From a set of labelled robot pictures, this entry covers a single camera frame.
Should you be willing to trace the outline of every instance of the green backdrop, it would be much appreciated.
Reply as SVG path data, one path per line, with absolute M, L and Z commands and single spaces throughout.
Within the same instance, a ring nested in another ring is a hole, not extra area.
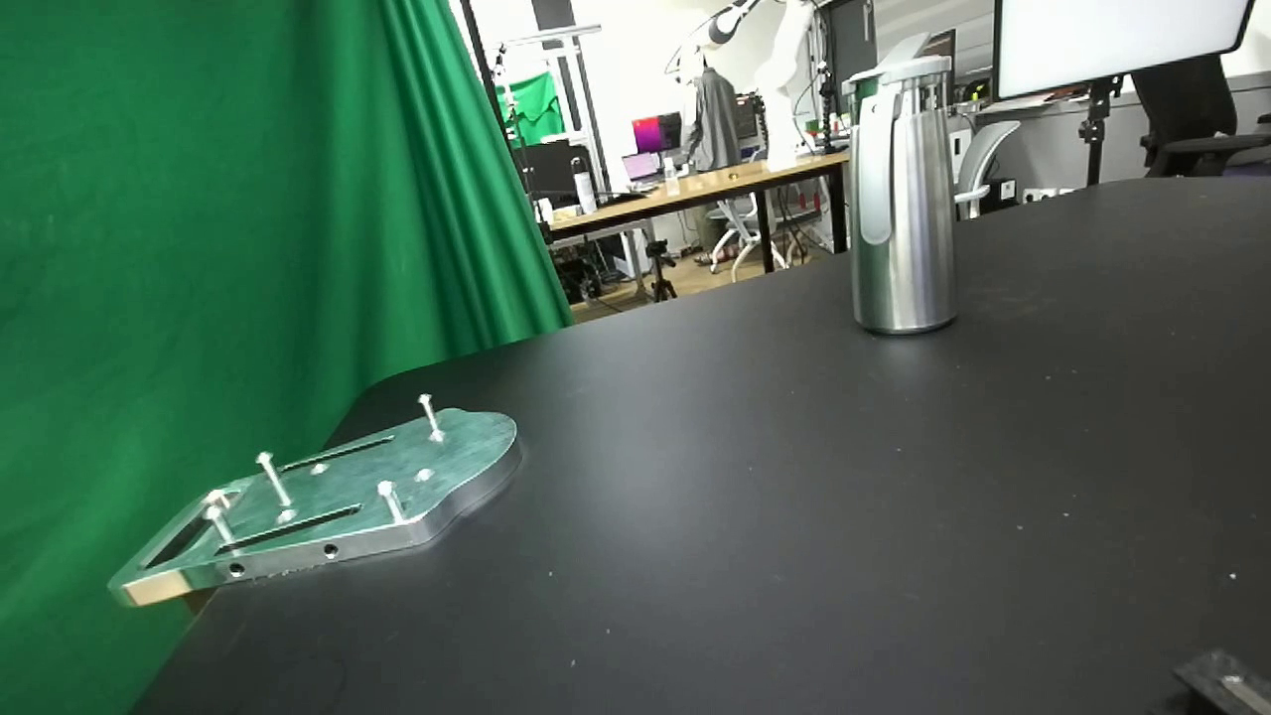
M 567 319 L 445 0 L 0 0 L 0 269 L 0 711 L 122 711 L 185 501 Z

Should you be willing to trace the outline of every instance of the metal bottle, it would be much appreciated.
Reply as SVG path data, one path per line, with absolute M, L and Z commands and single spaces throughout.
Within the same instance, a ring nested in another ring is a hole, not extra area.
M 927 57 L 851 78 L 856 319 L 873 332 L 954 322 L 948 58 Z

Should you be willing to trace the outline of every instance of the desk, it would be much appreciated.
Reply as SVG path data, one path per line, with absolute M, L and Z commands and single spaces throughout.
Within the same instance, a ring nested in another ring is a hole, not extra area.
M 685 211 L 696 201 L 721 201 L 730 193 L 760 193 L 760 236 L 762 236 L 762 269 L 772 276 L 772 224 L 768 224 L 768 191 L 778 183 L 799 183 L 799 178 L 813 178 L 828 175 L 828 191 L 832 191 L 832 236 L 836 236 L 836 256 L 845 249 L 845 205 L 844 205 L 844 166 L 845 154 L 807 154 L 807 159 L 791 159 L 791 164 L 743 164 L 743 166 L 727 166 L 727 172 L 708 172 L 708 175 L 685 175 L 676 183 L 664 183 L 659 191 L 643 193 L 643 200 L 629 200 L 629 201 L 612 201 L 602 205 L 594 215 L 563 215 L 558 211 L 549 224 L 551 238 L 567 238 L 567 236 L 594 236 L 594 229 L 612 229 L 624 224 L 640 224 L 652 215 L 669 215 L 669 211 Z
M 144 711 L 1126 715 L 1207 646 L 1271 673 L 1269 227 L 1269 183 L 1115 183 L 962 224 L 930 339 L 856 329 L 828 260 L 381 380 L 339 438 L 435 388 L 529 470 L 435 552 L 222 587 Z

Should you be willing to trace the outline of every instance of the stainless steel bottle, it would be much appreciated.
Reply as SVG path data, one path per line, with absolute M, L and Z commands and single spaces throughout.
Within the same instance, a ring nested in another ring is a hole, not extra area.
M 856 319 L 878 332 L 954 322 L 948 58 L 927 57 L 851 78 Z

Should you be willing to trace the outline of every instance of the black table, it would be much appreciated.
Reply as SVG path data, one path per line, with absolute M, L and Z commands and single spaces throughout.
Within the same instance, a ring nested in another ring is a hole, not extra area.
M 370 388 L 506 411 L 436 552 L 222 587 L 146 711 L 1170 711 L 1271 673 L 1271 183 L 956 227 L 956 326 L 845 260 Z

